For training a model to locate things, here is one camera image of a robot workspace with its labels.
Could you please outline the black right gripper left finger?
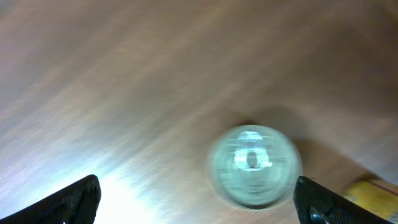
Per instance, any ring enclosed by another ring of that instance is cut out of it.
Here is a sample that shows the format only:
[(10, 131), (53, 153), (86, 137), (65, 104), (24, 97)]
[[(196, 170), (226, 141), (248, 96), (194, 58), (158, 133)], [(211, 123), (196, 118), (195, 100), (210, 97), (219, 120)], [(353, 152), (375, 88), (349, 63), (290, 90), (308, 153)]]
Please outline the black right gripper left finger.
[(93, 224), (101, 200), (97, 176), (88, 175), (1, 219), (1, 224)]

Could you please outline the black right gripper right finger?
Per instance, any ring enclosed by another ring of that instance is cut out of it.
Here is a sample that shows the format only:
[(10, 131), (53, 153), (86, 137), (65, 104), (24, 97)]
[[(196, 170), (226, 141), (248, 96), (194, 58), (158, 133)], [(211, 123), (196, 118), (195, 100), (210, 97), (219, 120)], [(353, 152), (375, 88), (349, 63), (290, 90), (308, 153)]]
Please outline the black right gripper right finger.
[(296, 181), (293, 201), (301, 224), (392, 224), (305, 176)]

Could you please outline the silver tin can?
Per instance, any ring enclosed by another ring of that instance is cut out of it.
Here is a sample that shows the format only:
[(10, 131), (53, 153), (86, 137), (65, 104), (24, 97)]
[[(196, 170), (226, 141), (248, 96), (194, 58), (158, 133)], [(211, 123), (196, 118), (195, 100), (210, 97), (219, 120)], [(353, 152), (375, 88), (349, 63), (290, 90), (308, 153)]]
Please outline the silver tin can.
[(242, 125), (212, 144), (206, 172), (215, 193), (227, 204), (268, 210), (292, 198), (303, 166), (286, 135), (267, 126)]

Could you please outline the yellow capped bottle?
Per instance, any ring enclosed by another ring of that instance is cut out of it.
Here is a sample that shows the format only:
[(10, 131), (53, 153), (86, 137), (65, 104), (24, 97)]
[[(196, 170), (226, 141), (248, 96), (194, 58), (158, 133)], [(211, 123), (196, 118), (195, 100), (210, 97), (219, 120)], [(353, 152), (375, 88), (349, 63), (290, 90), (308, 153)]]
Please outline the yellow capped bottle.
[(359, 180), (347, 189), (345, 198), (391, 223), (397, 223), (397, 185), (381, 179)]

